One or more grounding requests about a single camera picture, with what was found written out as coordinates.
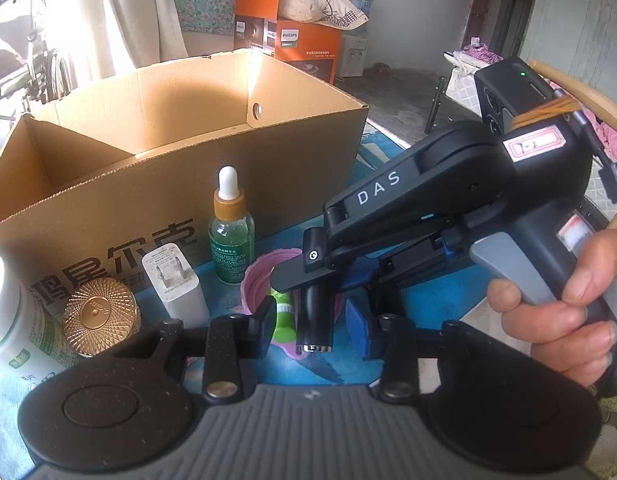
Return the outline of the person right hand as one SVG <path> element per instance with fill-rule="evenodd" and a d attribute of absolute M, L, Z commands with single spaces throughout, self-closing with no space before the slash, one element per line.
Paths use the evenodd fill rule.
<path fill-rule="evenodd" d="M 617 325 L 589 322 L 587 307 L 617 278 L 617 229 L 604 230 L 586 240 L 562 298 L 531 306 L 517 285 L 495 278 L 487 301 L 501 314 L 507 335 L 528 342 L 531 357 L 551 370 L 590 387 L 612 362 Z"/>

